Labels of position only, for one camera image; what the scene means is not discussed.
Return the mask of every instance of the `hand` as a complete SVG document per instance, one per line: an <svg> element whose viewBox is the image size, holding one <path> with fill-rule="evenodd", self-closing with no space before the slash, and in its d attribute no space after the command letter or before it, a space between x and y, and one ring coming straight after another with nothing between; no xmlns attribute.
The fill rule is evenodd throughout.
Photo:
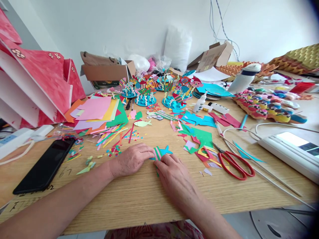
<svg viewBox="0 0 319 239"><path fill-rule="evenodd" d="M173 204L187 216L196 213L196 206L204 201L186 166L174 154L165 154L160 161L154 161L157 173L167 195Z"/></svg>
<svg viewBox="0 0 319 239"><path fill-rule="evenodd" d="M110 170L114 178L136 173L145 160L154 158L154 149L144 143L128 147L122 154L112 159Z"/></svg>

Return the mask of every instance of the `white wall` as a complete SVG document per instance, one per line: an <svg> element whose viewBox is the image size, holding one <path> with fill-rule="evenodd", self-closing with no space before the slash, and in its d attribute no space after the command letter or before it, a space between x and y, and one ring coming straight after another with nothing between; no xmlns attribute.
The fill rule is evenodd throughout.
<svg viewBox="0 0 319 239"><path fill-rule="evenodd" d="M169 24L192 32L189 61L215 40L209 24L209 0L19 2L29 1L56 47L64 57L74 60L78 72L82 64L80 51L103 55L106 46L110 53L121 57L133 52L144 56L163 52ZM240 61L268 62L289 50L319 42L319 27L305 0L219 0L219 5L225 14L228 37L240 46ZM215 0L213 6L218 30L220 17ZM21 14L31 13L24 10ZM224 38L221 28L218 37ZM81 81L87 93L92 91L85 77Z"/></svg>

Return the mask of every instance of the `left hand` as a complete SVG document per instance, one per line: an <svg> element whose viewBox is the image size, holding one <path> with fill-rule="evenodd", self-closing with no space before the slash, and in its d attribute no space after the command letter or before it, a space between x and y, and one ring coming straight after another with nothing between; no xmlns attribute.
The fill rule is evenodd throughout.
<svg viewBox="0 0 319 239"><path fill-rule="evenodd" d="M144 143L128 147L122 154L110 161L110 170L114 178L136 173L144 161L154 158L154 149Z"/></svg>

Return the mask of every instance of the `pencil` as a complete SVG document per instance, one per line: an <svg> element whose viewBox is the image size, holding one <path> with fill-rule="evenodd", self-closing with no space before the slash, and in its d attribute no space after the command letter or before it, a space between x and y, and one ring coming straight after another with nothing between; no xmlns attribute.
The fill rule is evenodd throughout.
<svg viewBox="0 0 319 239"><path fill-rule="evenodd" d="M244 128L244 125L246 123L247 118L248 118L248 114L246 114L245 117L243 118L243 121L242 121L242 124L240 125L240 128Z"/></svg>

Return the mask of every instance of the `white glue bottle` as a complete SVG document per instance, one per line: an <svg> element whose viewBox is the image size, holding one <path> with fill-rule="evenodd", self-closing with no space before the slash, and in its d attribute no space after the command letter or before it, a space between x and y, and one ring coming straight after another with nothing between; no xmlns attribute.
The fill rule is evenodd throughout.
<svg viewBox="0 0 319 239"><path fill-rule="evenodd" d="M228 92L237 94L243 92L253 82L255 75L260 72L262 66L258 63L250 64L244 67L236 76L230 85Z"/></svg>
<svg viewBox="0 0 319 239"><path fill-rule="evenodd" d="M207 91L205 92L204 95L200 97L200 99L197 100L193 108L194 113L200 112L200 110L203 108L203 105L205 104L206 94L207 94Z"/></svg>

